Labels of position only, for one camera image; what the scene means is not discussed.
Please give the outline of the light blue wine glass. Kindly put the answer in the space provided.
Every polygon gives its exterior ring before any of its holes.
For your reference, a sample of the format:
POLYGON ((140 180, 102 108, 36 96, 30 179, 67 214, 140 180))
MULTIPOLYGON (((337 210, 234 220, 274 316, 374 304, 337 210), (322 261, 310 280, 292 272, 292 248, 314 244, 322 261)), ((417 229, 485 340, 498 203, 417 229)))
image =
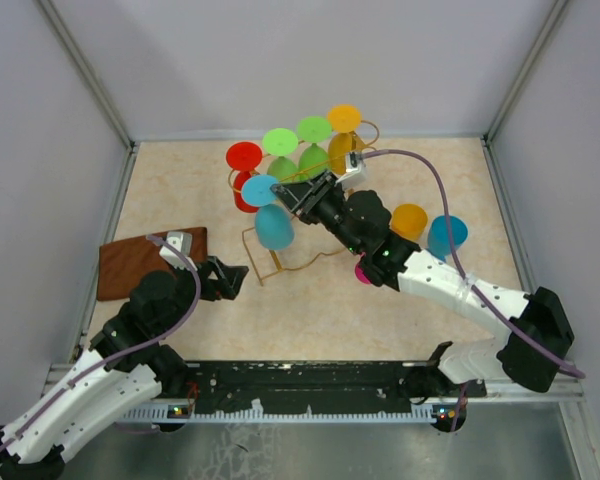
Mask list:
POLYGON ((259 243, 274 251, 288 248, 295 238, 291 217, 276 203, 272 188, 278 185, 273 176, 257 175, 247 180, 241 189, 245 203, 257 209, 254 226, 259 243))

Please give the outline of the magenta wine glass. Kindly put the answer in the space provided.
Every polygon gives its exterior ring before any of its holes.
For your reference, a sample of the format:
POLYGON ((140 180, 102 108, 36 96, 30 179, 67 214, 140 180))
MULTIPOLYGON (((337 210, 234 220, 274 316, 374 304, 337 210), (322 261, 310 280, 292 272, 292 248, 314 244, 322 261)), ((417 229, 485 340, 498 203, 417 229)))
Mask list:
POLYGON ((361 263, 358 262, 354 268, 354 274, 356 278, 365 285, 370 285, 371 281, 366 277, 363 269, 361 268, 361 263))

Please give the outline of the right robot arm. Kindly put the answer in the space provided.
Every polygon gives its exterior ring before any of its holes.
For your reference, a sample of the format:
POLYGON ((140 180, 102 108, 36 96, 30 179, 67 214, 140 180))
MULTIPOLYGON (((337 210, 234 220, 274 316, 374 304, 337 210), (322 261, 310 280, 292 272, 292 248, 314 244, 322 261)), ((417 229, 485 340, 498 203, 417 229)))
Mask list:
POLYGON ((462 383, 508 377, 549 390, 574 334, 558 295, 507 289, 459 271, 389 228, 390 213, 373 190, 346 195, 335 175, 275 184, 271 191, 305 224, 321 224, 352 253, 376 286, 429 299, 489 331, 491 338, 445 347, 426 372, 428 387, 450 395, 462 383))

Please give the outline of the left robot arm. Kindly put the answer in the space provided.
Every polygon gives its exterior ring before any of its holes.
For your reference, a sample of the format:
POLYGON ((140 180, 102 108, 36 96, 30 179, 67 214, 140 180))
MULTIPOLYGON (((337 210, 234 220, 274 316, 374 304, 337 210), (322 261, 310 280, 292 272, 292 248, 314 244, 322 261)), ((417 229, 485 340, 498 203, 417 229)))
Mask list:
POLYGON ((181 394, 188 366, 164 338, 199 301, 235 299, 248 272, 211 256, 193 269, 168 266, 144 275, 70 371, 26 413, 0 425, 0 478, 57 479, 123 414, 181 394))

